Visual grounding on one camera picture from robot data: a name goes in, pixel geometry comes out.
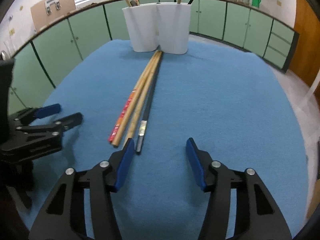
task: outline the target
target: table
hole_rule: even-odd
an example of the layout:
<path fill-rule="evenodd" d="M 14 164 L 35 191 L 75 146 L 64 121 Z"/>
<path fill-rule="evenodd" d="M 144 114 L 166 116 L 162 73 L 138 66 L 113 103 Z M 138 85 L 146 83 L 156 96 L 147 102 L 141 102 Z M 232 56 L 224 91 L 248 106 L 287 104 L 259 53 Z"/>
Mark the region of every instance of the table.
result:
<path fill-rule="evenodd" d="M 68 167 L 91 169 L 115 151 L 107 138 L 152 54 L 133 52 L 129 41 L 111 41 L 80 63 L 47 99 L 44 105 L 62 106 L 54 118 L 81 112 L 84 121 L 65 133 L 61 152 L 34 161 L 33 207 L 20 213 L 28 228 Z M 230 169 L 254 168 L 292 235 L 298 233 L 306 209 L 307 164 L 284 91 L 256 55 L 190 42 L 184 55 L 164 54 L 142 155 L 133 158 L 124 187 L 112 193 L 123 239 L 197 239 L 209 193 L 201 192 L 193 178 L 185 153 L 189 137 Z M 93 237 L 88 193 L 86 224 Z M 235 223 L 234 190 L 231 201 L 229 237 Z"/>

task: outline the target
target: silver screw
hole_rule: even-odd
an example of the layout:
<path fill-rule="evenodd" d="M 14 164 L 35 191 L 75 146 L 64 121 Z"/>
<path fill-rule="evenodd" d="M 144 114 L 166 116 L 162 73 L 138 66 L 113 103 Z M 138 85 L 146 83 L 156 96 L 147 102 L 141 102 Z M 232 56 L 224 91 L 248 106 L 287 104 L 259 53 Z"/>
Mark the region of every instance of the silver screw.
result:
<path fill-rule="evenodd" d="M 71 174 L 73 174 L 74 171 L 75 170 L 73 168 L 68 168 L 68 169 L 66 169 L 66 174 L 71 175 Z"/>
<path fill-rule="evenodd" d="M 212 167 L 214 167 L 214 168 L 219 168 L 219 167 L 221 166 L 221 163 L 218 162 L 218 161 L 213 161 L 213 162 L 211 163 L 211 165 L 212 165 Z"/>
<path fill-rule="evenodd" d="M 256 172 L 255 172 L 254 169 L 249 168 L 249 169 L 247 169 L 247 173 L 252 176 L 252 175 L 254 175 Z"/>
<path fill-rule="evenodd" d="M 100 162 L 100 167 L 106 168 L 106 167 L 108 167 L 108 166 L 109 166 L 109 162 L 107 162 L 107 161 L 102 161 L 102 162 Z"/>

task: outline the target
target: tile floor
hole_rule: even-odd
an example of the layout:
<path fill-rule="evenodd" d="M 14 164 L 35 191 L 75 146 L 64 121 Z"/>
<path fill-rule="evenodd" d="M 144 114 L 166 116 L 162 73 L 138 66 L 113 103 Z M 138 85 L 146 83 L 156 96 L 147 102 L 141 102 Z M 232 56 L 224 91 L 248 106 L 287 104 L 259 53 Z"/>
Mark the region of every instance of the tile floor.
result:
<path fill-rule="evenodd" d="M 218 41 L 212 41 L 203 37 L 190 35 L 190 41 L 198 41 L 204 43 L 217 44 L 220 46 L 227 46 Z M 288 70 L 286 74 L 274 69 L 270 66 L 275 76 L 277 77 L 280 85 L 285 91 L 288 100 L 294 110 L 300 125 L 301 133 L 304 139 L 304 145 L 306 149 L 306 155 L 308 160 L 308 199 L 307 205 L 309 206 L 313 188 L 317 178 L 317 142 L 320 136 L 320 112 L 319 107 L 314 95 L 309 100 L 306 100 L 305 96 L 309 90 L 309 87 L 291 70 Z"/>

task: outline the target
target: white container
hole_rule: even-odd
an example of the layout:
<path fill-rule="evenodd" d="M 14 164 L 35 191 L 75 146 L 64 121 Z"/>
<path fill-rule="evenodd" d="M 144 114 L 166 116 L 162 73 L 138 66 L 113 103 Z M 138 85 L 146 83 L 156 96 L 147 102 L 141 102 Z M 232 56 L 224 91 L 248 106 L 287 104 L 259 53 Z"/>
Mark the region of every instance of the white container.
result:
<path fill-rule="evenodd" d="M 184 54 L 188 50 L 191 5 L 164 2 L 156 5 L 159 44 L 165 53 Z"/>
<path fill-rule="evenodd" d="M 136 52 L 154 51 L 159 45 L 156 3 L 122 9 L 131 45 Z"/>

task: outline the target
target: electrical outlet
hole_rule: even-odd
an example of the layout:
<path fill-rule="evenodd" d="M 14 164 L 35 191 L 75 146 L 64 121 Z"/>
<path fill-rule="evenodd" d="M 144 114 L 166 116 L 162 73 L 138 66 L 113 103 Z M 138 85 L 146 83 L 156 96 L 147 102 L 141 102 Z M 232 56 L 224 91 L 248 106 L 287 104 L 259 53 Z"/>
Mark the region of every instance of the electrical outlet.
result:
<path fill-rule="evenodd" d="M 9 35 L 10 35 L 10 36 L 14 35 L 14 28 L 12 28 L 11 30 L 9 30 Z"/>

